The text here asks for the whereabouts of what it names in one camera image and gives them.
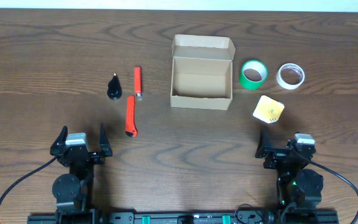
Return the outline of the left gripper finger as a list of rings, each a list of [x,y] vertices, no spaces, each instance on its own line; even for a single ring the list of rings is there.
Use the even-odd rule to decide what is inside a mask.
[[[100,146],[100,148],[103,151],[105,156],[111,156],[112,155],[111,145],[110,145],[110,143],[108,141],[108,138],[107,138],[107,135],[105,133],[103,123],[101,123],[101,127],[100,127],[99,146]]]
[[[61,147],[63,147],[65,145],[67,136],[68,136],[68,128],[67,126],[64,126],[60,134],[52,144],[52,150],[59,150]]]

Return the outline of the yellow white square packet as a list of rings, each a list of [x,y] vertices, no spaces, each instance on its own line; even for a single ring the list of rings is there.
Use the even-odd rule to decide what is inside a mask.
[[[284,108],[283,103],[262,95],[252,115],[267,124],[271,124],[278,121]]]

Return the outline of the green tape roll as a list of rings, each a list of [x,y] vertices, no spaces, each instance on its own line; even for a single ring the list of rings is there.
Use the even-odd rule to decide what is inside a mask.
[[[269,71],[260,60],[248,60],[241,68],[239,83],[247,90],[259,89],[267,79]]]

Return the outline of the white tape roll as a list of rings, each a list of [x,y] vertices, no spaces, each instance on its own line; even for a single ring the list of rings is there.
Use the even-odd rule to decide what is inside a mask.
[[[286,90],[295,90],[305,81],[306,74],[295,63],[285,63],[277,71],[277,83]]]

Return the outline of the small orange lighter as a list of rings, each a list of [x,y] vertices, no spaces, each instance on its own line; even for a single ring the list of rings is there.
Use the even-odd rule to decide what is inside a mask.
[[[142,96],[142,70],[141,67],[134,67],[134,89],[137,97]]]

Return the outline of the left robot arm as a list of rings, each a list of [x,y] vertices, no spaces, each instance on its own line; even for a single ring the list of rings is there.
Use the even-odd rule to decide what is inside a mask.
[[[92,204],[94,166],[112,156],[104,127],[100,127],[100,150],[89,152],[85,133],[68,133],[64,126],[50,147],[50,154],[69,168],[52,186],[57,200],[57,223],[108,223],[108,216]]]

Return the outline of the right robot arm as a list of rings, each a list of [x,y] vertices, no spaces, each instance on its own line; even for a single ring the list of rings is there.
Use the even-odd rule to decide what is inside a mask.
[[[265,160],[265,169],[277,171],[278,207],[264,212],[264,223],[318,223],[316,206],[322,201],[323,176],[306,167],[315,152],[315,140],[309,134],[295,133],[286,147],[277,148],[266,131],[260,132],[255,157]]]

